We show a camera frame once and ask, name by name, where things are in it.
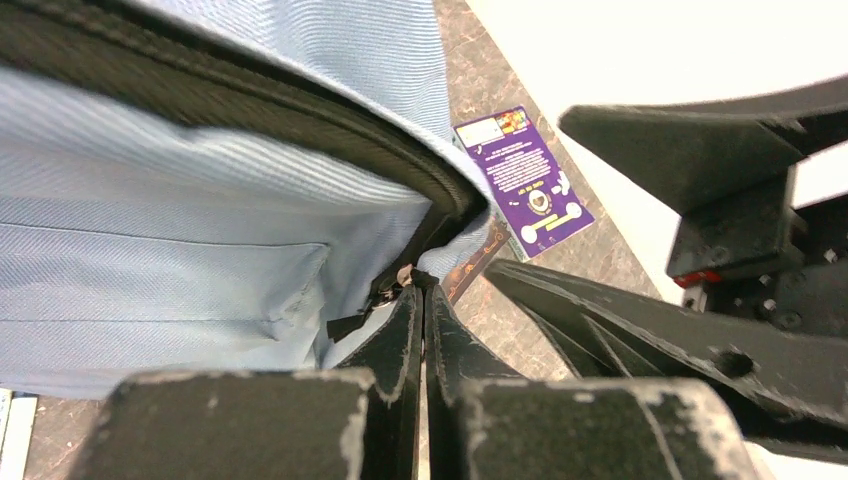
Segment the pocket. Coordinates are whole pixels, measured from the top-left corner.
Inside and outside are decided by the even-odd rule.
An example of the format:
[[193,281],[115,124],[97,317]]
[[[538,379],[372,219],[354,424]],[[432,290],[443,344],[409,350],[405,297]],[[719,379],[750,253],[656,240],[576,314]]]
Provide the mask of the pocket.
[[329,252],[2,223],[0,245],[0,321],[22,322],[273,322]]

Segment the brown object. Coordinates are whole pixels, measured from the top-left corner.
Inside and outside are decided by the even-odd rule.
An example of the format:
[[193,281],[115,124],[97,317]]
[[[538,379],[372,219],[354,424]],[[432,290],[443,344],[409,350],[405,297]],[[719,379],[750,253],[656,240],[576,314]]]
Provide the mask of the brown object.
[[465,290],[468,289],[477,275],[480,275],[480,272],[486,268],[486,265],[495,258],[495,254],[509,240],[509,237],[509,229],[501,220],[494,219],[489,223],[489,235],[480,250],[474,252],[471,258],[451,270],[442,282],[442,288],[451,305],[456,305],[459,297],[465,293]]

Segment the blue fabric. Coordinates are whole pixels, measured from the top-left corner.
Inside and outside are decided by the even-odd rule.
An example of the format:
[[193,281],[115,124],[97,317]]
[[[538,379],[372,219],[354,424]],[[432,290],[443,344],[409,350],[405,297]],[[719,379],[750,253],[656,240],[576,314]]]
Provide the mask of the blue fabric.
[[[485,191],[448,141],[429,1],[145,5],[359,102]],[[428,206],[318,152],[0,68],[0,386],[96,398],[138,370],[330,367],[385,316],[335,346],[326,322],[362,306]],[[446,275],[484,218],[419,267]]]

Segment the screw hole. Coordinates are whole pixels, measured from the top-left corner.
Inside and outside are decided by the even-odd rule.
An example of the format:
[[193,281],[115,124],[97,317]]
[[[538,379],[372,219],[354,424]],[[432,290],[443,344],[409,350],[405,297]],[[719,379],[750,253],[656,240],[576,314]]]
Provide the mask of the screw hole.
[[727,378],[742,378],[754,372],[754,361],[741,352],[724,350],[713,358],[716,370]]

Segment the white strip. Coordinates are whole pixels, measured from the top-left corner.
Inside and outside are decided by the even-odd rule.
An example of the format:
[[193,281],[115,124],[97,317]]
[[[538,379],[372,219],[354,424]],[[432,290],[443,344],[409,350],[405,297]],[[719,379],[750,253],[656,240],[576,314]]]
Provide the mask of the white strip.
[[0,452],[0,480],[23,480],[38,397],[15,397]]
[[12,391],[0,388],[0,452],[3,451],[3,438],[6,436],[6,422],[9,421],[11,403]]

